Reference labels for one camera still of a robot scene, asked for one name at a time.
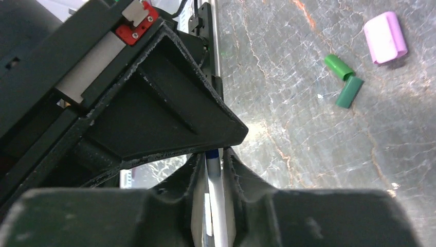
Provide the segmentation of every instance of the gray marble surface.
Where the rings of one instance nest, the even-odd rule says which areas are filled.
[[[223,0],[219,8],[225,101],[250,129],[235,147],[241,160],[279,188],[386,190],[434,246],[436,1]],[[409,53],[377,66],[362,27],[385,11],[397,13]],[[365,81],[349,110],[335,106],[343,82],[323,63],[330,53]],[[183,159],[139,168],[136,186],[153,186]]]

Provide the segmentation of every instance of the green marker cap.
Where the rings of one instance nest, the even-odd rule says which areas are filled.
[[[364,81],[362,79],[355,76],[349,76],[342,92],[336,100],[336,105],[343,108],[350,108],[353,99],[356,97],[357,92],[359,92],[363,83]]]
[[[328,55],[324,58],[324,63],[343,81],[351,75],[354,76],[354,71],[336,55]]]

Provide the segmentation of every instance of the red bracket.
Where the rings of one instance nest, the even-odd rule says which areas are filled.
[[[147,1],[143,1],[142,5],[144,10],[149,11],[149,15],[135,29],[132,29],[130,25],[121,24],[115,30],[117,36],[127,45],[134,45],[159,17],[157,11]]]

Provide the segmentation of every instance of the pink block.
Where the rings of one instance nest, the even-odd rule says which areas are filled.
[[[407,53],[406,42],[394,12],[385,12],[364,25],[372,62],[381,64]]]

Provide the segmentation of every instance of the orange streak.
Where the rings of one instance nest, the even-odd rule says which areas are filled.
[[[311,26],[311,29],[315,28],[315,21],[313,20],[313,18],[311,17],[311,15],[307,12],[306,7],[304,6],[304,4],[302,2],[300,2],[300,0],[292,0],[292,2],[294,2],[295,5],[297,5],[297,7],[303,11],[304,16],[306,17],[307,21],[309,22],[309,25]]]

